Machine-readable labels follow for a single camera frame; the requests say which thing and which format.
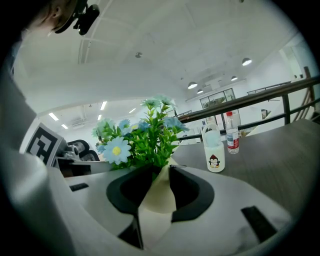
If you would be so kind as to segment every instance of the metal railing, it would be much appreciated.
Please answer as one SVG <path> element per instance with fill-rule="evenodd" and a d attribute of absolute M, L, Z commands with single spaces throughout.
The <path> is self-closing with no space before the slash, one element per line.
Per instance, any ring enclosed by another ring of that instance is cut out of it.
<path fill-rule="evenodd" d="M 179 120 L 186 124 L 189 122 L 193 122 L 199 119 L 204 119 L 204 118 L 208 118 L 211 116 L 215 116 L 215 115 L 219 115 L 219 114 L 223 114 L 226 113 L 228 111 L 233 111 L 236 109 L 241 109 L 247 106 L 251 106 L 260 102 L 264 102 L 267 100 L 271 100 L 274 99 L 276 97 L 282 97 L 283 101 L 283 110 L 284 113 L 282 114 L 278 114 L 275 115 L 273 117 L 270 118 L 265 118 L 263 120 L 260 121 L 256 121 L 256 122 L 251 122 L 251 123 L 247 123 L 244 125 L 239 125 L 238 129 L 239 130 L 243 130 L 243 129 L 247 129 L 247 128 L 252 128 L 255 126 L 259 126 L 259 125 L 263 125 L 281 118 L 284 118 L 284 124 L 290 124 L 290 115 L 297 113 L 303 109 L 309 108 L 310 106 L 314 106 L 316 103 L 320 102 L 320 98 L 318 99 L 312 99 L 311 102 L 309 102 L 308 104 L 302 105 L 300 107 L 297 107 L 295 109 L 290 110 L 290 104 L 289 104 L 289 97 L 288 94 L 305 89 L 305 88 L 310 88 L 311 91 L 313 91 L 313 86 L 320 84 L 320 75 L 319 76 L 315 76 L 315 77 L 311 77 L 311 78 L 306 78 L 304 80 L 299 80 L 296 82 L 292 82 L 292 83 L 281 83 L 282 86 L 279 86 L 280 84 L 275 84 L 272 86 L 269 86 L 270 89 L 268 90 L 264 90 L 261 92 L 257 92 L 254 94 L 249 94 L 248 96 L 244 96 L 241 98 L 236 98 L 232 101 L 228 101 L 225 103 L 221 103 L 217 106 L 212 106 L 212 107 L 208 107 L 206 109 L 200 110 L 200 111 L 196 111 L 196 112 L 192 112 L 190 114 L 187 115 L 183 115 L 181 117 L 179 117 Z M 220 130 L 221 134 L 226 134 L 226 130 Z M 179 138 L 179 140 L 190 140 L 190 139 L 196 139 L 196 138 L 201 138 L 201 134 L 196 134 L 196 135 L 191 135 L 191 136 L 185 136 L 185 137 L 181 137 Z"/>

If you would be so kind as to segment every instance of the white ceiling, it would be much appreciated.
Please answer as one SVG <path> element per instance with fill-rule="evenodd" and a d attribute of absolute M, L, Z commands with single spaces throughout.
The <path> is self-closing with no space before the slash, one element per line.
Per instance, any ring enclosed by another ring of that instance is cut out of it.
<path fill-rule="evenodd" d="M 38 117 L 38 120 L 56 133 L 65 130 L 62 124 L 72 131 L 84 126 L 94 126 L 100 114 L 101 119 L 111 118 L 114 121 L 133 117 L 142 109 L 140 103 L 141 99 L 108 101 L 104 110 L 100 110 L 102 102 L 85 104 L 54 111 L 54 115 L 59 119 L 57 121 L 54 121 L 48 114 Z"/>
<path fill-rule="evenodd" d="M 99 5 L 100 16 L 87 35 L 70 26 L 24 39 L 15 79 L 38 114 L 104 99 L 134 102 L 163 91 L 186 100 L 199 88 L 187 90 L 189 82 L 203 86 L 220 78 L 226 86 L 231 76 L 243 79 L 296 32 L 267 0 L 88 2 Z M 245 57 L 252 64 L 243 67 Z M 110 114 L 122 115 L 117 108 Z"/>

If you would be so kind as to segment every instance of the plastic bottle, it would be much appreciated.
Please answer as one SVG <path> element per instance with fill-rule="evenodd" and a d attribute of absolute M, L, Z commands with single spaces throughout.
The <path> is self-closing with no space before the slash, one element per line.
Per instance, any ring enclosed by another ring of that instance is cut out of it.
<path fill-rule="evenodd" d="M 228 152 L 230 154 L 236 154 L 239 152 L 239 131 L 238 124 L 233 119 L 231 111 L 226 113 L 226 140 L 228 145 Z"/>

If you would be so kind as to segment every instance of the white cup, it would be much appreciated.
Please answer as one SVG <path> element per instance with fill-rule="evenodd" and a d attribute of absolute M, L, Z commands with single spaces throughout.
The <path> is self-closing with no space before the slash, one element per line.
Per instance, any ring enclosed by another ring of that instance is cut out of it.
<path fill-rule="evenodd" d="M 206 166 L 210 172 L 219 173 L 225 166 L 225 147 L 221 143 L 216 147 L 204 147 Z"/>

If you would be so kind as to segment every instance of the penguin sticker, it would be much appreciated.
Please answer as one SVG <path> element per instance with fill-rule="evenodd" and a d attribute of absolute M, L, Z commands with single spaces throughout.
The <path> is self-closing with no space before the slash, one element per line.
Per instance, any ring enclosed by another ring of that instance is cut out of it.
<path fill-rule="evenodd" d="M 209 164 L 210 164 L 210 167 L 212 168 L 219 168 L 219 164 L 220 164 L 220 161 L 218 160 L 218 158 L 213 154 L 210 159 L 209 159 Z"/>

